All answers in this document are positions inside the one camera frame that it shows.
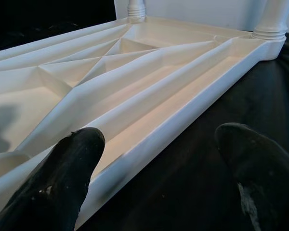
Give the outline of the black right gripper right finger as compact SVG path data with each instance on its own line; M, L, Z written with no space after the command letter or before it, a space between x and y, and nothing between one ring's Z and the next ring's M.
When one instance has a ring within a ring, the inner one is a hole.
M240 123L214 134L236 181L241 210L256 231L289 231L289 154L277 142Z

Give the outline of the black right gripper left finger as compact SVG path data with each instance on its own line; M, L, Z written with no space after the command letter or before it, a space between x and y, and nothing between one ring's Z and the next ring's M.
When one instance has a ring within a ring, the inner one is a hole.
M0 211L0 231L74 230L104 149L105 138L97 128L82 128L61 139Z

